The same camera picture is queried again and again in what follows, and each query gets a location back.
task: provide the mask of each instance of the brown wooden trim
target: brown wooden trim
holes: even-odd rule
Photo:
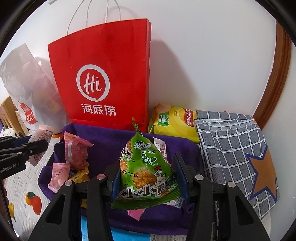
[[[290,67],[291,51],[290,37],[282,26],[276,22],[274,65],[264,94],[253,116],[261,129],[264,128],[273,113],[285,86]]]

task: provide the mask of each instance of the cartoon chicken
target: cartoon chicken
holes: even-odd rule
[[[155,171],[154,176],[157,177],[157,180],[154,182],[154,186],[158,186],[165,181],[165,176],[161,176],[162,175],[161,166],[157,166],[156,168],[154,168],[154,171]]]

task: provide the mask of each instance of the white wall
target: white wall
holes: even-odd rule
[[[276,170],[280,200],[271,210],[271,241],[280,240],[296,218],[296,47],[279,102],[263,129]]]
[[[66,34],[81,0],[44,3],[10,41],[0,63],[27,43],[51,72],[47,44]],[[86,0],[70,26],[85,27]],[[275,20],[255,0],[119,0],[122,19],[152,22],[150,109],[167,103],[191,109],[253,114],[272,66]],[[110,0],[109,20],[119,18]],[[105,0],[91,3],[89,23],[104,22]],[[7,93],[0,84],[0,101]]]

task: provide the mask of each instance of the shopping bag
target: shopping bag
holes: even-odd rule
[[[148,19],[104,23],[48,45],[66,112],[74,123],[141,131],[148,127]]]
[[[61,132],[67,114],[54,80],[33,57],[26,44],[12,50],[0,65],[0,77],[27,128],[40,125]]]

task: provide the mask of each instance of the purple fabric bin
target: purple fabric bin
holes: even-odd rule
[[[93,147],[88,148],[90,178],[99,173],[104,173],[108,165],[115,163],[122,148],[135,135],[134,131],[115,130],[74,123],[65,126],[62,132],[64,133],[65,131],[80,136],[94,144]],[[175,153],[180,153],[186,164],[193,166],[197,172],[201,170],[202,158],[200,150],[189,139],[147,133],[143,133],[143,135],[152,142],[153,137],[165,141],[167,156],[170,162]],[[43,167],[38,179],[40,189],[49,200],[54,196],[54,192],[47,187],[52,177],[53,162],[65,163],[65,143],[63,140],[54,146],[54,154],[47,165]],[[137,221],[128,216],[126,210],[111,209],[110,203],[107,203],[107,214],[110,225],[115,228],[139,233],[187,235],[193,208],[194,205],[188,203],[183,203],[181,209],[162,204],[147,208],[141,219]]]

